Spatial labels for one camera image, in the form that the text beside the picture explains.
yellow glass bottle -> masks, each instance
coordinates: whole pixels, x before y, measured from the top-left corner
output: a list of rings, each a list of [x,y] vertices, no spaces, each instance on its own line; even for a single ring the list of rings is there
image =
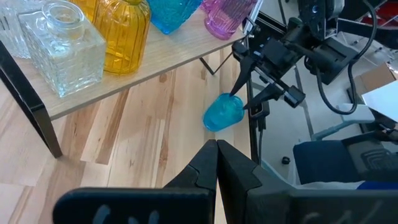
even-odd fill
[[[93,22],[94,9],[97,0],[69,0],[70,2],[77,5],[85,14],[90,22]]]
[[[149,22],[145,0],[98,0],[93,23],[107,44],[104,70],[126,75],[139,68]]]

table leg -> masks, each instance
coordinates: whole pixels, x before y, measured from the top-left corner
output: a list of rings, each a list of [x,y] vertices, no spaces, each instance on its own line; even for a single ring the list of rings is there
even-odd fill
[[[210,72],[211,75],[214,75],[215,73],[218,72],[218,70],[221,68],[221,66],[224,65],[224,63],[229,59],[229,57],[232,55],[232,52],[227,56],[226,59],[223,60],[223,62],[221,63],[221,65],[219,65],[219,67],[213,71],[210,66],[207,64],[207,62],[205,61],[205,59],[203,59],[202,57],[199,58],[199,60],[202,62],[202,64],[205,66],[205,68]]]
[[[17,101],[51,154],[58,158],[62,151],[45,106],[18,64],[0,42],[0,79]]]

glass decanter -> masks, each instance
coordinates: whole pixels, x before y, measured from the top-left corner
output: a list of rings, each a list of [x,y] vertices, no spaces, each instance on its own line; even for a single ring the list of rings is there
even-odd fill
[[[79,6],[79,8],[85,14],[86,18],[90,22],[93,22],[95,4],[97,0],[69,0],[69,1]]]
[[[243,119],[243,102],[237,96],[229,93],[221,94],[203,115],[203,125],[209,131],[220,131]]]
[[[12,56],[30,58],[17,14],[41,9],[44,2],[45,0],[8,0],[0,4],[0,40]]]
[[[98,0],[94,26],[104,36],[107,72],[135,72],[142,62],[150,25],[150,9],[143,0]]]
[[[257,0],[217,0],[205,19],[207,30],[221,40],[228,40],[256,3]]]
[[[205,13],[209,13],[215,2],[216,0],[203,0],[202,4],[200,5],[200,9]]]
[[[18,18],[34,65],[60,97],[101,81],[105,41],[76,5],[53,0]]]
[[[202,0],[148,0],[152,23],[164,34],[178,29],[199,7]]]

blue glass vase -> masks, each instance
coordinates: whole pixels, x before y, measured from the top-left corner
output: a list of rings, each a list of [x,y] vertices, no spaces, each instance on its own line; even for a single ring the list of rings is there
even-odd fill
[[[243,102],[229,93],[221,94],[203,115],[203,124],[209,131],[219,131],[243,119]]]
[[[147,0],[152,11],[151,22],[164,34],[178,29],[203,0]]]

black cable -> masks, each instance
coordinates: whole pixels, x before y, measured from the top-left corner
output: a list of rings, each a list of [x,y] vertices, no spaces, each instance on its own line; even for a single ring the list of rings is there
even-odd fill
[[[319,93],[321,95],[321,98],[322,98],[323,102],[326,104],[326,106],[330,110],[332,110],[333,112],[335,112],[337,114],[342,114],[342,115],[349,115],[349,114],[354,113],[356,108],[357,108],[357,106],[358,106],[358,99],[356,97],[356,87],[355,87],[354,78],[353,78],[353,66],[366,53],[366,51],[370,48],[370,46],[372,45],[372,42],[374,40],[374,37],[376,36],[376,31],[377,31],[377,17],[376,17],[377,15],[376,15],[376,11],[374,10],[373,6],[368,2],[368,0],[362,0],[362,1],[368,7],[369,13],[371,14],[373,29],[372,29],[372,34],[371,34],[368,42],[366,43],[365,47],[348,64],[348,68],[347,68],[347,70],[348,70],[348,79],[349,79],[349,84],[351,86],[352,95],[353,95],[353,107],[349,111],[341,111],[341,110],[338,110],[337,108],[335,108],[334,106],[331,105],[331,103],[328,101],[328,98],[326,97],[325,92],[323,90],[321,74],[320,74],[319,68],[315,67],[316,74],[317,74],[318,89],[319,89]]]
[[[261,144],[262,144],[262,134],[263,134],[264,130],[261,129],[260,130],[260,139],[259,139],[259,165],[261,166],[262,164],[262,159],[261,159]]]

